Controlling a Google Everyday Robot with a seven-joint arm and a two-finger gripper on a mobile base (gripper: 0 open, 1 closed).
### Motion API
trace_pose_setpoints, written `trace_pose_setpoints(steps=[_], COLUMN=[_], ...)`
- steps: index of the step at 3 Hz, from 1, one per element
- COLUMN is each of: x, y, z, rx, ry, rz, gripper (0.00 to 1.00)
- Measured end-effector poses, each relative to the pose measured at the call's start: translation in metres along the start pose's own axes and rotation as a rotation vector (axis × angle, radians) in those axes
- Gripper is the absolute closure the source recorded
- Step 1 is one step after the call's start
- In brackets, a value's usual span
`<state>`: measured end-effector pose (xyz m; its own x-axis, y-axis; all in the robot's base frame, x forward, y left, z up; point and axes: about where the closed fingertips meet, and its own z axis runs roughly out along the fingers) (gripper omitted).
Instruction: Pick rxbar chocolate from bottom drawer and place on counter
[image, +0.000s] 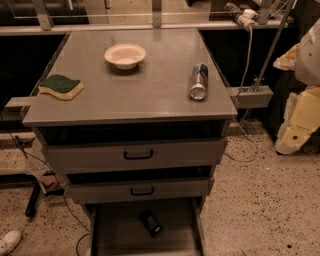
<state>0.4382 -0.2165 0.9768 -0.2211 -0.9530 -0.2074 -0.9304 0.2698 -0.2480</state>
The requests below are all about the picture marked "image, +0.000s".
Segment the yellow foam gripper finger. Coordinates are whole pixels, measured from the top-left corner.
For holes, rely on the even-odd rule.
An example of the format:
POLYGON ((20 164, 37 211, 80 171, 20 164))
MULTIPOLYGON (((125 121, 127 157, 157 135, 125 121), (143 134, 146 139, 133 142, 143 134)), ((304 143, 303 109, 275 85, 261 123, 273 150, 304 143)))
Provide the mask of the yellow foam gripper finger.
POLYGON ((300 150, 319 128, 320 88, 308 86, 300 94, 290 93, 275 150, 280 154, 292 154, 300 150))
POLYGON ((278 57, 273 66, 284 71, 294 71, 299 44, 292 46, 285 54, 278 57))

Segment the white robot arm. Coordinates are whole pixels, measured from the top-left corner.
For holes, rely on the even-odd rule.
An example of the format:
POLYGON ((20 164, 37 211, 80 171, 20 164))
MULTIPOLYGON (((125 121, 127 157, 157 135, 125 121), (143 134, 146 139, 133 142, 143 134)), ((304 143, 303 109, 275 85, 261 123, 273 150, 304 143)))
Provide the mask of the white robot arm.
POLYGON ((320 128, 320 19, 273 66, 293 71, 295 78, 306 85, 301 93, 289 94, 275 143, 278 153, 292 154, 320 128))

